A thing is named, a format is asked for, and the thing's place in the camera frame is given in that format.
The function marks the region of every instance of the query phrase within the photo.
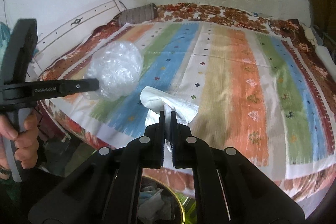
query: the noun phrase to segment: colorful rug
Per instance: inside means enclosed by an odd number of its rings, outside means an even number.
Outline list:
[[[216,148],[236,147],[295,200],[329,185],[336,170],[336,86],[319,62],[307,59],[312,50],[298,35],[299,27],[259,17],[251,23],[253,16],[242,12],[225,14],[220,22],[240,29],[225,27],[212,22],[222,11],[214,15],[213,8],[205,18],[193,9],[193,22],[190,15],[184,18],[185,11],[159,10],[156,21],[182,22],[129,25],[110,33],[104,29],[85,49],[60,58],[42,79],[82,78],[92,54],[117,40],[131,41],[142,50],[144,70],[128,97],[111,103],[72,95],[47,101],[49,112],[94,147],[122,147],[144,132],[147,109],[140,92],[149,85],[198,104],[199,113],[189,125],[193,135]],[[285,35],[281,25],[288,26]],[[144,173],[193,194],[188,170]]]

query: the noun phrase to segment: finger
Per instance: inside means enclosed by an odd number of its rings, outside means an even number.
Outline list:
[[[12,127],[7,117],[2,114],[0,114],[0,134],[12,141],[17,138],[17,131]]]
[[[26,148],[19,148],[15,152],[15,159],[16,160],[29,160],[33,155],[36,154],[39,148],[39,142],[37,140],[34,141],[33,145]]]
[[[38,124],[37,117],[34,112],[31,112],[24,121],[24,127],[26,130],[36,128]]]
[[[37,154],[34,154],[34,156],[31,157],[29,160],[22,161],[21,165],[23,169],[30,169],[35,167],[36,163],[37,163]]]
[[[6,170],[10,170],[8,161],[6,159],[0,159],[0,166]]]
[[[39,129],[37,127],[34,127],[31,130],[19,134],[19,136],[16,138],[15,141],[15,147],[26,148],[32,146],[35,140],[37,139],[38,134]]]
[[[10,176],[11,176],[11,175],[3,174],[3,173],[1,173],[1,171],[0,171],[0,179],[8,180]]]

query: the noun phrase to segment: white tissue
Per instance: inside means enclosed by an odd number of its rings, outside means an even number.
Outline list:
[[[198,112],[198,105],[151,86],[146,86],[142,90],[140,100],[142,105],[149,109],[145,121],[146,126],[158,123],[162,110],[165,112],[166,130],[170,130],[170,114],[172,111],[176,112],[177,123],[185,125],[188,125]]]

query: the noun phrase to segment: bubble wrap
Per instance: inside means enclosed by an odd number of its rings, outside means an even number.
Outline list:
[[[100,89],[91,99],[103,96],[110,101],[130,95],[136,88],[143,66],[139,49],[130,42],[113,42],[93,54],[84,78],[97,78]]]

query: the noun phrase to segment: floral blanket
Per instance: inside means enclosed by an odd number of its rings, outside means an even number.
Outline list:
[[[119,39],[144,54],[134,94],[113,103],[82,95],[44,102],[55,119],[96,148],[124,146],[144,131],[139,92],[150,85],[198,104],[193,135],[216,148],[236,147],[296,201],[330,185],[336,84],[298,21],[194,4],[160,6],[158,13],[151,23],[98,28],[45,70],[43,80],[79,79],[92,54]],[[188,171],[144,173],[193,194]]]

